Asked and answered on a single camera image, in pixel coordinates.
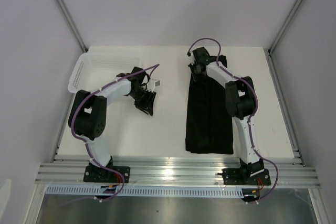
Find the black t-shirt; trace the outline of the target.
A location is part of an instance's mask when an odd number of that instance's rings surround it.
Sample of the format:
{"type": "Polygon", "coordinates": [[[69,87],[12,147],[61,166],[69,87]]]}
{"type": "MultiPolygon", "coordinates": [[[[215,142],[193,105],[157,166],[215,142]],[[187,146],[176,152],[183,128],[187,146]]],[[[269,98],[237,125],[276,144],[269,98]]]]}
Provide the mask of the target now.
{"type": "Polygon", "coordinates": [[[232,155],[233,122],[225,106],[226,91],[215,80],[190,78],[185,149],[194,154],[232,155]]]}

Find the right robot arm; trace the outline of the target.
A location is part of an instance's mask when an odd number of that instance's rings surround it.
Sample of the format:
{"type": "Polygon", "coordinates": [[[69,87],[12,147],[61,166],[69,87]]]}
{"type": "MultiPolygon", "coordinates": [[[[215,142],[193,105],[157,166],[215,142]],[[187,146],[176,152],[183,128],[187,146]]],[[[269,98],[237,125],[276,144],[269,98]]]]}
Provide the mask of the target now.
{"type": "Polygon", "coordinates": [[[239,176],[244,183],[253,183],[265,168],[262,158],[256,154],[258,145],[255,141],[254,116],[258,99],[252,79],[231,72],[220,62],[219,56],[212,57],[205,47],[189,50],[187,55],[194,58],[189,67],[195,80],[209,77],[225,88],[225,106],[236,123],[240,141],[239,176]]]}

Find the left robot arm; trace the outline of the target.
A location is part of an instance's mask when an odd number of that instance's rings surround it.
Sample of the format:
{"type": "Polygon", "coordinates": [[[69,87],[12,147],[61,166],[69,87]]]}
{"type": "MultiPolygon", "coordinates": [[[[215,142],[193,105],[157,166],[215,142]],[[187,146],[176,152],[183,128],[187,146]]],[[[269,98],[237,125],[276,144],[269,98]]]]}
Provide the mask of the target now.
{"type": "Polygon", "coordinates": [[[106,128],[107,108],[122,97],[131,97],[136,109],[152,116],[154,113],[155,87],[160,82],[151,78],[159,65],[142,69],[134,67],[130,73],[120,73],[103,87],[89,92],[76,93],[68,125],[74,138],[82,141],[90,157],[90,164],[97,167],[95,175],[108,182],[114,176],[112,156],[104,146],[103,132],[106,128]]]}

